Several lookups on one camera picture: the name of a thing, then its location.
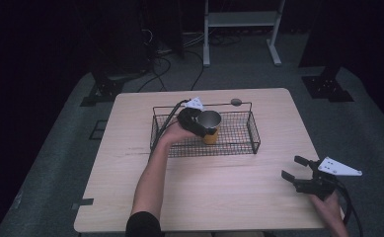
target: metal mesh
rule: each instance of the metal mesh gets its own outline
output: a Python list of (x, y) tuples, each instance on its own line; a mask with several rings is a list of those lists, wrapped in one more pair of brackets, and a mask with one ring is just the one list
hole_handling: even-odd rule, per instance
[[(222, 122), (219, 125), (219, 134), (215, 144), (206, 145), (200, 137), (189, 138), (174, 144), (170, 149), (169, 157), (256, 154), (260, 146), (260, 137), (253, 113), (246, 111), (220, 114)], [(167, 115), (153, 117), (151, 147), (156, 133), (167, 117)]]

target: person's left hand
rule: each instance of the person's left hand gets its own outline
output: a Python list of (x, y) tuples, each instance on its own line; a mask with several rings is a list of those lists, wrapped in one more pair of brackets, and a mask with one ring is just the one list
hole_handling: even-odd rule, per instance
[(167, 126), (161, 138), (164, 138), (173, 144), (190, 137), (195, 137), (195, 135), (190, 131), (184, 130), (178, 121), (173, 119), (173, 121)]

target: dark background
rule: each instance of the dark background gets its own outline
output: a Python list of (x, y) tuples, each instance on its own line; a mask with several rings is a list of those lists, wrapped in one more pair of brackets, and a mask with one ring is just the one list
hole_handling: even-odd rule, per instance
[[(129, 24), (132, 28), (121, 26), (119, 31), (115, 21), (104, 14), (109, 10), (106, 4), (112, 6), (112, 1), (102, 2), (99, 6), (82, 0), (0, 0), (0, 223), (83, 75), (97, 63), (112, 64), (122, 72), (146, 70), (152, 55), (149, 48), (142, 47), (140, 25), (162, 28), (161, 32), (167, 31), (166, 24), (183, 31), (203, 28), (203, 1), (117, 1), (113, 11), (138, 5), (143, 10), (141, 18), (137, 13), (124, 20), (114, 19), (121, 24), (137, 23)], [(213, 11), (224, 3), (210, 2)], [(271, 10), (276, 4), (249, 0), (233, 1), (229, 6), (226, 1), (224, 9)], [(168, 20), (159, 17), (163, 6), (172, 6)], [(182, 20), (173, 23), (172, 19), (178, 18)], [(384, 1), (287, 0), (280, 31), (309, 30), (300, 66), (325, 65), (330, 52), (339, 50), (343, 66), (362, 80), (384, 112)], [(162, 35), (156, 37), (164, 40)], [(129, 52), (136, 49), (139, 53)]]

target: person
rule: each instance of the person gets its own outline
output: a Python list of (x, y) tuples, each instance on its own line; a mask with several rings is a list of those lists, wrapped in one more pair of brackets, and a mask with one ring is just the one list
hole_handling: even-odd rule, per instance
[[(136, 186), (132, 210), (126, 223), (126, 237), (163, 236), (159, 219), (163, 204), (168, 154), (174, 143), (194, 136), (190, 131), (182, 129), (176, 121), (167, 127)], [(308, 196), (332, 236), (348, 236), (340, 214), (337, 193), (332, 193), (324, 201), (313, 195)]]

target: person's right arm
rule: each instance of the person's right arm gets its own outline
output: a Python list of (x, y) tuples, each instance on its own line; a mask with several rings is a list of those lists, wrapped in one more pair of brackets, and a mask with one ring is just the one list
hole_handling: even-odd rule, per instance
[(314, 195), (308, 195), (315, 206), (318, 215), (324, 221), (326, 227), (330, 230), (333, 237), (347, 237), (348, 231), (343, 223), (339, 197), (336, 192), (324, 200), (320, 200)]

